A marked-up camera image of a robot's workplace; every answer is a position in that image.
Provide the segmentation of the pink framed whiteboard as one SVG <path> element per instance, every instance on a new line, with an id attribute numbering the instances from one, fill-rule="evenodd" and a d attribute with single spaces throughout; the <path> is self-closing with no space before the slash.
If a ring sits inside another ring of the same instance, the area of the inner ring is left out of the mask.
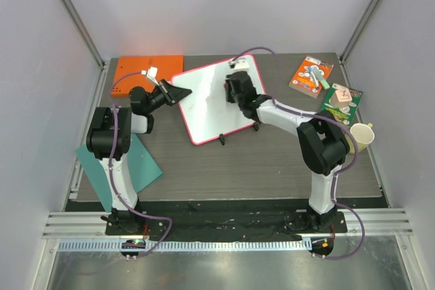
<path id="1" fill-rule="evenodd" d="M 229 59 L 174 75 L 173 86 L 192 93 L 178 102 L 190 140 L 202 145 L 255 124 L 238 105 L 226 101 L 225 79 L 232 73 Z"/>

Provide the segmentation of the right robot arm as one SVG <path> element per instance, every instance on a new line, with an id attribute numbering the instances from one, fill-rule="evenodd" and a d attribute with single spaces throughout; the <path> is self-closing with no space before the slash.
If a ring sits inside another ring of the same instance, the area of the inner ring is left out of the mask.
<path id="1" fill-rule="evenodd" d="M 246 118 L 297 137 L 311 171 L 311 195 L 304 218 L 311 230 L 323 232 L 336 214 L 336 183 L 349 153 L 343 129 L 329 111 L 301 111 L 257 93 L 246 71 L 227 75 L 225 90 L 226 101 L 237 104 Z"/>

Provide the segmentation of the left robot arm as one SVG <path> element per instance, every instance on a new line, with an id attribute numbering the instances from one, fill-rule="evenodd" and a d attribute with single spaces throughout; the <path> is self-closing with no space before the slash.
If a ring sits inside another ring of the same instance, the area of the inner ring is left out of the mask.
<path id="1" fill-rule="evenodd" d="M 111 194 L 111 216 L 122 218 L 122 228 L 131 235 L 139 234 L 149 217 L 142 213 L 128 167 L 131 136 L 151 133 L 155 110 L 163 105 L 173 106 L 191 94 L 191 89 L 174 86 L 162 79 L 151 92 L 141 86 L 134 87 L 129 92 L 128 107 L 114 104 L 94 110 L 86 147 L 104 170 Z"/>

